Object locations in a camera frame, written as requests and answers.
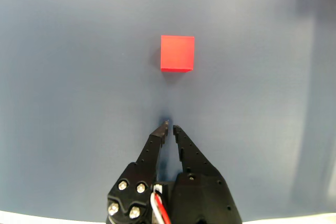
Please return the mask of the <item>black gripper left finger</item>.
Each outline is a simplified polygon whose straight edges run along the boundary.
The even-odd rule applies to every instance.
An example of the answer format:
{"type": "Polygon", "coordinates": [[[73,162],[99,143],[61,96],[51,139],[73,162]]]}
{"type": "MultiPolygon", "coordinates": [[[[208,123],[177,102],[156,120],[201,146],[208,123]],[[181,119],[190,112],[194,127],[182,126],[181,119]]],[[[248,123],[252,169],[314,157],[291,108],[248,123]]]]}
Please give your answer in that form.
{"type": "Polygon", "coordinates": [[[152,222],[150,196],[168,129],[169,122],[165,121],[149,135],[138,159],[125,168],[109,191],[106,223],[152,222]]]}

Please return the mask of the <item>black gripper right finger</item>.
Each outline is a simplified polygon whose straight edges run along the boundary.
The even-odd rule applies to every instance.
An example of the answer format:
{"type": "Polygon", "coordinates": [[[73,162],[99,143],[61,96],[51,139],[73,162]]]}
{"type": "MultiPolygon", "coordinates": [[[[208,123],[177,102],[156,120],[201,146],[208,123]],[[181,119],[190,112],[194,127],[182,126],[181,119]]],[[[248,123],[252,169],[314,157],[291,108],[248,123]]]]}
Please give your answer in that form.
{"type": "Polygon", "coordinates": [[[221,173],[178,125],[173,126],[183,171],[170,200],[172,223],[242,223],[221,173]]]}

